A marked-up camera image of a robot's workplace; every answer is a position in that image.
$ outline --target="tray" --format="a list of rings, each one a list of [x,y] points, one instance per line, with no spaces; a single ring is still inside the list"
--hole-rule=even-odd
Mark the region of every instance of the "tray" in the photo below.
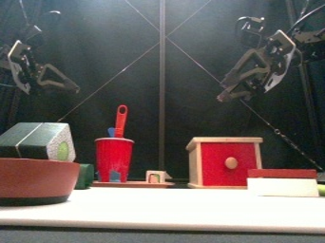
[[[167,188],[174,183],[147,183],[146,181],[127,181],[127,182],[99,182],[94,181],[92,187],[120,187],[120,188]]]

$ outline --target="green box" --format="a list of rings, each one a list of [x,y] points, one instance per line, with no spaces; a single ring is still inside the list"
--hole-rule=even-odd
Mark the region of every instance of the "green box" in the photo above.
[[[67,123],[21,122],[0,136],[0,157],[74,161]]]

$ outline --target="red box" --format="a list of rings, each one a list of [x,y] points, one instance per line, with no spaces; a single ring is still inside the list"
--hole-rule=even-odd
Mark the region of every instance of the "red box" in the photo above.
[[[246,188],[247,170],[262,169],[262,138],[193,138],[189,150],[190,188]]]

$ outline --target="red bowl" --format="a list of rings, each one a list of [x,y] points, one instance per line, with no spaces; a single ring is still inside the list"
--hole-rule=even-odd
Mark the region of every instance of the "red bowl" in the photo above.
[[[79,167],[75,162],[0,158],[0,206],[67,201],[78,181]]]

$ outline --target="red plastic cup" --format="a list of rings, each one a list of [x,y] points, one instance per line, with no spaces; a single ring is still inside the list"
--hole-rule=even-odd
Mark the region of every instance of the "red plastic cup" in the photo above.
[[[126,182],[134,141],[123,138],[102,138],[96,144],[96,169],[100,182]]]

